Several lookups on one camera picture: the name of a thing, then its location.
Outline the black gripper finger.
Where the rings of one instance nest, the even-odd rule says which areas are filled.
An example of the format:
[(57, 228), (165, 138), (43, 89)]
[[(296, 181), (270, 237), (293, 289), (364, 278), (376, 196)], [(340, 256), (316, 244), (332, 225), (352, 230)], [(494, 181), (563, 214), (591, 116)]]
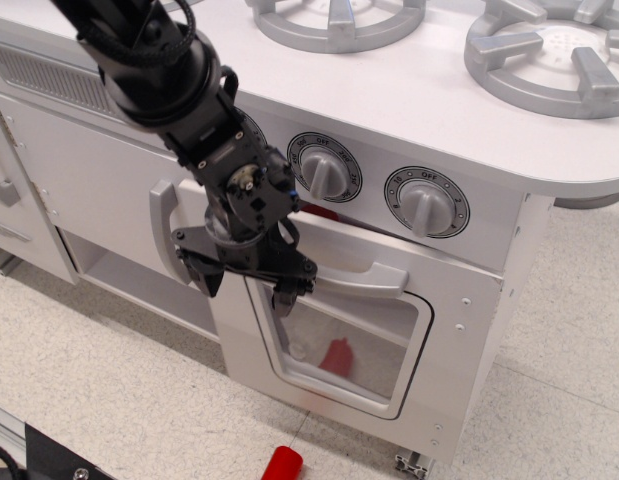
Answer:
[(302, 290), (297, 285), (280, 284), (273, 289), (271, 307), (278, 317), (286, 317), (295, 306), (297, 297)]
[(177, 256), (198, 289), (205, 296), (214, 298), (224, 277), (224, 267), (215, 260), (184, 249), (179, 249)]

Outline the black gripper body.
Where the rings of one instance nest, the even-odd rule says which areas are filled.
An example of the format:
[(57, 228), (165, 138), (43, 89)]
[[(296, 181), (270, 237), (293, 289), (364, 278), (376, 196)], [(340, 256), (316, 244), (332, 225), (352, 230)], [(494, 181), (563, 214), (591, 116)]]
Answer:
[(224, 267), (224, 274), (297, 285), (304, 295), (314, 289), (317, 265), (298, 250), (299, 240), (298, 229), (288, 219), (244, 242), (216, 239), (206, 226), (172, 233), (177, 251), (184, 249), (215, 260)]

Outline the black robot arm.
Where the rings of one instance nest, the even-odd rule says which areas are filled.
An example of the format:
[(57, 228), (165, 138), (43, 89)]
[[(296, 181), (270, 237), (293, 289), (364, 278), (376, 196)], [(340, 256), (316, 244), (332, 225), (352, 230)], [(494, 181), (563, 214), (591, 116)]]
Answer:
[(195, 16), (174, 21), (158, 1), (61, 1), (97, 63), (119, 115), (160, 137), (205, 189), (201, 226), (165, 232), (165, 258), (183, 281), (215, 296), (226, 272), (273, 284), (280, 316), (310, 293), (317, 265), (298, 249), (300, 208), (283, 154), (262, 144), (235, 106), (238, 78), (223, 66)]

